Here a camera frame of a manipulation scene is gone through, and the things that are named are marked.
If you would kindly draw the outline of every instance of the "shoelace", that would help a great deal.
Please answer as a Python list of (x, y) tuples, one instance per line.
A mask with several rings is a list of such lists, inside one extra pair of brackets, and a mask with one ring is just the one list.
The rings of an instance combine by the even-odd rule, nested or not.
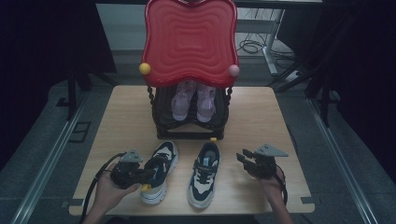
[(208, 184), (209, 183), (209, 178), (208, 176), (211, 175), (212, 173), (209, 172), (202, 172), (200, 169), (198, 169), (198, 182), (200, 184)]
[(172, 156), (171, 156), (171, 158), (168, 158), (168, 154), (166, 154), (164, 152), (158, 153), (155, 157), (162, 157), (162, 158), (164, 158), (164, 159), (166, 159), (168, 161), (172, 160)]

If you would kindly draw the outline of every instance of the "shoe sole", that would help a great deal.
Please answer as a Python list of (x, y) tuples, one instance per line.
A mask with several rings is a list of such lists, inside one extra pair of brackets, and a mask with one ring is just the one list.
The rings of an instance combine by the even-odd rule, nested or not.
[[(177, 147), (175, 145), (175, 143), (172, 142), (172, 145), (174, 146), (174, 151), (177, 153), (174, 160), (172, 161), (170, 167), (169, 167), (169, 172), (168, 175), (172, 173), (173, 170), (175, 170), (175, 167), (177, 165), (178, 162), (178, 150)], [(165, 198), (165, 194), (167, 191), (167, 184), (166, 184), (166, 180), (167, 180), (167, 176), (165, 178), (165, 180), (163, 181), (163, 185), (161, 190), (159, 191), (159, 194), (155, 195), (153, 198), (147, 198), (145, 197), (143, 194), (141, 194), (141, 200), (144, 203), (148, 203), (148, 204), (157, 204), (160, 203), (164, 198)]]
[(203, 116), (201, 115), (199, 112), (197, 112), (197, 118), (199, 121), (201, 121), (202, 123), (206, 123), (209, 122), (212, 119), (213, 115), (208, 117), (208, 116)]
[(190, 203), (193, 207), (203, 209), (203, 208), (207, 208), (207, 207), (213, 202), (213, 199), (215, 198), (215, 193), (216, 193), (216, 185), (213, 186), (212, 198), (211, 198), (210, 201), (209, 201), (208, 203), (206, 203), (206, 204), (193, 203), (193, 202), (191, 201), (189, 195), (188, 195), (188, 197), (187, 197), (187, 200), (189, 201), (189, 203)]
[(177, 115), (177, 114), (173, 113), (172, 115), (173, 115), (173, 118), (174, 118), (175, 120), (177, 120), (177, 121), (182, 121), (182, 120), (185, 120), (185, 119), (186, 119), (188, 113), (186, 113), (186, 115)]

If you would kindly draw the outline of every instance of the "red plastic lid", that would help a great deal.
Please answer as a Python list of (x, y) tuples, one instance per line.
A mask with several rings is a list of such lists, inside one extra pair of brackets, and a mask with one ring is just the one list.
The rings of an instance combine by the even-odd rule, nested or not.
[(146, 6), (147, 40), (143, 75), (152, 87), (183, 80), (227, 88), (236, 77), (229, 67), (239, 65), (234, 34), (236, 7), (232, 0), (150, 0)]

